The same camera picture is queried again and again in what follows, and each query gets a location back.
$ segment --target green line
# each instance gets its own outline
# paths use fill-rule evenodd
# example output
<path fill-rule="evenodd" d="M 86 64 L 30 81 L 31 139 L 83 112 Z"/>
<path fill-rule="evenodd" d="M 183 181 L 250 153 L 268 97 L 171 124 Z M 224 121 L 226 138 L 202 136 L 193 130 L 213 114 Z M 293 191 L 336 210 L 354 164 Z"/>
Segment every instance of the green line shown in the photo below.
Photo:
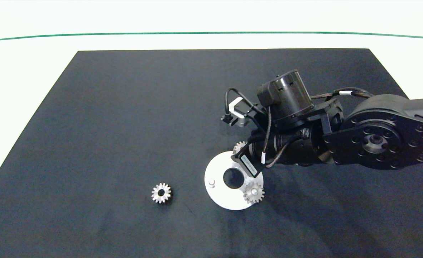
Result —
<path fill-rule="evenodd" d="M 34 35 L 13 38 L 3 38 L 0 40 L 11 39 L 31 39 L 46 37 L 63 36 L 95 36 L 95 35 L 183 35 L 183 34 L 347 34 L 347 35 L 370 35 L 370 36 L 388 36 L 423 39 L 423 36 L 410 36 L 398 34 L 364 33 L 364 32 L 331 32 L 331 31 L 203 31 L 203 32 L 115 32 L 115 33 L 73 33 L 73 34 L 49 34 Z"/>

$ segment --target white floor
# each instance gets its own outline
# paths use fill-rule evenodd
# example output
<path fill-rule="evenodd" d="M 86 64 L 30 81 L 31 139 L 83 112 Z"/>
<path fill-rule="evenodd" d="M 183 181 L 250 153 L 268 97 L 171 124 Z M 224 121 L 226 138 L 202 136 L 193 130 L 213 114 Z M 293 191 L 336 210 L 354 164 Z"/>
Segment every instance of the white floor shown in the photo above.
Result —
<path fill-rule="evenodd" d="M 423 36 L 423 1 L 0 1 L 0 39 L 114 32 L 294 31 Z M 0 41 L 0 166 L 77 51 L 368 48 L 423 98 L 423 39 L 352 34 L 63 36 Z"/>

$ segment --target aluminum disc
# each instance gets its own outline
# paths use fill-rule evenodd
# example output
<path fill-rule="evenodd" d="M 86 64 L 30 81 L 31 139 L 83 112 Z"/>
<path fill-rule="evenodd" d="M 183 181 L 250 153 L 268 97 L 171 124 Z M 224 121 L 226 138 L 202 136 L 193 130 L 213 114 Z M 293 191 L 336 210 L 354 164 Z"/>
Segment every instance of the aluminum disc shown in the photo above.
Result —
<path fill-rule="evenodd" d="M 243 168 L 231 159 L 232 152 L 223 152 L 214 157 L 205 170 L 205 189 L 211 199 L 219 206 L 228 210 L 242 210 L 250 207 L 244 198 L 244 189 L 248 183 L 255 182 L 264 187 L 262 173 L 256 178 L 248 176 Z M 229 168 L 236 168 L 243 177 L 243 184 L 236 189 L 232 189 L 224 183 L 224 172 Z"/>

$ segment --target black mat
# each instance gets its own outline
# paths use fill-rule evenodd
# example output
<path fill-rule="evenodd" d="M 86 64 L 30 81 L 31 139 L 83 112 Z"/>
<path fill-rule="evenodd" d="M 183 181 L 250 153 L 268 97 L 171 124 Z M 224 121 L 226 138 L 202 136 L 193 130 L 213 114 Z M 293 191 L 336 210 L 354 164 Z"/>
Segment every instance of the black mat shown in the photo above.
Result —
<path fill-rule="evenodd" d="M 423 257 L 423 165 L 278 165 L 260 204 L 208 197 L 208 162 L 254 128 L 219 120 L 225 89 L 256 101 L 295 68 L 311 95 L 404 95 L 368 49 L 78 52 L 0 168 L 0 257 Z"/>

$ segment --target small gear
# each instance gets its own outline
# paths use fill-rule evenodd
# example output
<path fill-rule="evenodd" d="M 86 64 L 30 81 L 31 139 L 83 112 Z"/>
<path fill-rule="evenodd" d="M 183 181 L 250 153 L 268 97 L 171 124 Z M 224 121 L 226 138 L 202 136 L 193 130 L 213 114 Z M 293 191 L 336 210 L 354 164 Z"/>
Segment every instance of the small gear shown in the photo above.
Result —
<path fill-rule="evenodd" d="M 154 202 L 163 204 L 168 201 L 169 197 L 172 196 L 170 194 L 171 192 L 172 190 L 170 186 L 168 186 L 166 183 L 159 183 L 153 188 L 151 197 L 153 198 Z"/>
<path fill-rule="evenodd" d="M 246 142 L 238 142 L 234 146 L 234 149 L 232 150 L 232 154 L 233 155 L 237 154 L 245 145 L 246 145 Z"/>
<path fill-rule="evenodd" d="M 245 201 L 248 202 L 248 204 L 255 204 L 256 202 L 262 201 L 262 198 L 264 198 L 264 193 L 265 192 L 261 185 L 251 182 L 248 183 L 245 187 L 243 197 L 245 198 Z"/>

